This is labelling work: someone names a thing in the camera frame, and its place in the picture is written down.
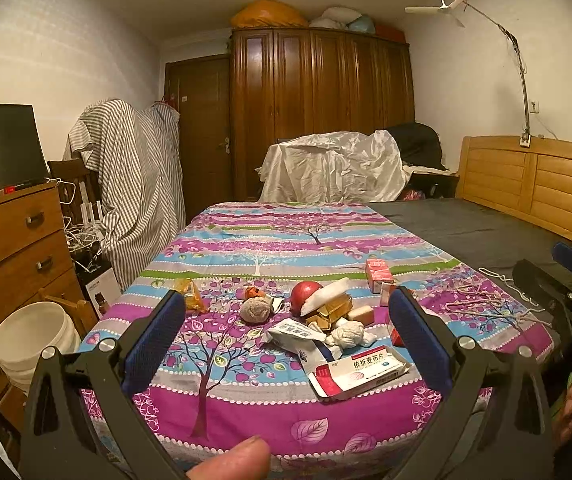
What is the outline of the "operator left hand thumb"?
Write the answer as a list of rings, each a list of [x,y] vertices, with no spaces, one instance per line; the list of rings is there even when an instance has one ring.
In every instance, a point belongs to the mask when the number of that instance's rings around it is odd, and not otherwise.
[[[270,471],[271,450],[259,436],[253,436],[189,471],[190,480],[262,480]]]

